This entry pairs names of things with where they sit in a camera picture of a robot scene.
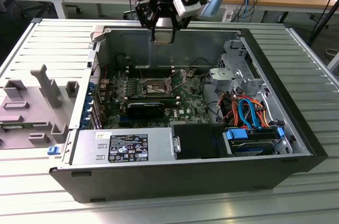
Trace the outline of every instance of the blue clip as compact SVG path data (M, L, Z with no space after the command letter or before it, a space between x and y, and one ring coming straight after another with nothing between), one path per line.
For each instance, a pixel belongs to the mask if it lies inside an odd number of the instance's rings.
M58 146L49 147L47 154L48 155L58 155L58 154L60 154L60 147L58 147Z
M245 129L230 129L226 132L228 140L231 139L248 139L248 135Z
M280 138L283 138L285 136L285 132L282 127L277 128L277 132L279 133Z

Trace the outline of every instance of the motherboard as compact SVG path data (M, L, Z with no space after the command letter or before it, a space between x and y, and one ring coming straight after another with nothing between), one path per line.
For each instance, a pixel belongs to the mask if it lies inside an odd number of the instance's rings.
M208 123L201 75L193 69L118 71L101 80L103 129Z

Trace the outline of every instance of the power supply label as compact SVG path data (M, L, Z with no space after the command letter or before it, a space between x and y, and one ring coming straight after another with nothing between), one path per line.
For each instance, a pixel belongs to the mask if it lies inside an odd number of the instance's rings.
M148 135L111 135L109 162L144 162L148 160Z

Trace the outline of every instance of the slotted metal surface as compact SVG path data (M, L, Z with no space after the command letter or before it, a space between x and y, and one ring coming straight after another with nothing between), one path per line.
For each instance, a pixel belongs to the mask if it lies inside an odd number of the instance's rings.
M2 66L0 85L3 86L6 78L19 78L25 84L36 85L29 71L42 63L48 64L47 74L58 85L81 78L91 50L89 34L92 26L98 24L138 25L101 20L43 20L32 24L26 32L27 38ZM190 26L204 25L197 22ZM328 160L309 173L293 175L272 191L79 204L49 176L48 168L59 160L48 159L46 149L2 150L0 222L336 223L339 92L335 78L299 37L282 25L208 25L251 30L329 154Z

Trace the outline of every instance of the blue cable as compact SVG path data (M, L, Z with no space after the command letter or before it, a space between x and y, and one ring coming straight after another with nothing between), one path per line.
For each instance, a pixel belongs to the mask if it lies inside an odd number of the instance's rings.
M246 17L246 13L247 13L247 6L248 6L248 0L245 0L245 2L246 2L246 7L245 7L245 13L244 13L244 15L243 15L243 19L240 21L240 22L242 22L244 19L245 19L245 17Z
M260 126L260 123L255 115L255 109L254 109L254 105L252 104L252 102L246 98L242 99L240 102L239 102L239 106L238 106L238 109L239 109L239 116L240 116L240 119L247 125L247 127L249 129L252 128L252 126L250 125L249 122L246 121L246 119L244 118L244 115L243 115L243 104L244 102L247 102L248 105L249 105L249 109L251 110L251 115L252 115L252 120L253 120L253 123L254 123L254 126L259 128L261 127Z

